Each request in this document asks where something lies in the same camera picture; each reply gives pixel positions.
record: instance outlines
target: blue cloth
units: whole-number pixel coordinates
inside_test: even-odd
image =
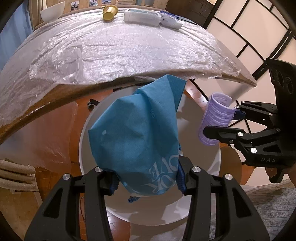
[[[0,33],[0,72],[16,49],[32,32],[28,0],[24,0]]]
[[[165,75],[117,99],[89,130],[97,165],[130,193],[160,195],[178,170],[178,109],[186,81]]]

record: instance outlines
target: black mechanical arm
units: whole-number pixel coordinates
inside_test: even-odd
[[[208,241],[211,193],[216,193],[216,232],[213,241],[269,241],[268,232],[252,202],[230,175],[216,177],[179,156],[184,195],[191,204],[183,241]],[[85,196],[85,223],[89,241],[112,241],[104,195],[112,195],[116,175],[98,167],[79,177],[65,174],[40,206],[25,241],[81,241],[79,194]]]
[[[234,144],[253,167],[277,168],[270,177],[272,183],[280,183],[284,169],[296,161],[296,66],[281,60],[267,59],[271,82],[276,94],[276,105],[242,101],[236,106],[247,120],[262,124],[266,129],[258,133],[246,133],[243,129],[207,126],[204,135],[222,143]]]

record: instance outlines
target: yellow cup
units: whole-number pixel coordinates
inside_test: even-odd
[[[118,13],[118,8],[114,5],[107,5],[103,10],[103,19],[106,21],[112,20]]]

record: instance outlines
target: beige towel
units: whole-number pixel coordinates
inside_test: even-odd
[[[11,179],[11,180],[17,180],[17,181],[34,181],[34,177],[27,176],[27,175],[21,175],[14,172],[8,172],[5,170],[0,169],[0,177],[4,179]]]
[[[15,164],[9,161],[0,160],[0,169],[22,173],[22,174],[34,174],[36,173],[34,167],[23,166],[20,164]]]
[[[32,183],[18,183],[10,180],[0,178],[0,187],[16,191],[38,191],[35,184]]]

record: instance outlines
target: purple hair roller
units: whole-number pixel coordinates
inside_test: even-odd
[[[203,130],[206,126],[222,126],[227,127],[232,120],[235,108],[230,108],[232,98],[222,93],[213,93],[207,103],[207,107],[202,118],[199,129],[200,141],[208,146],[218,144],[218,140],[206,138]]]

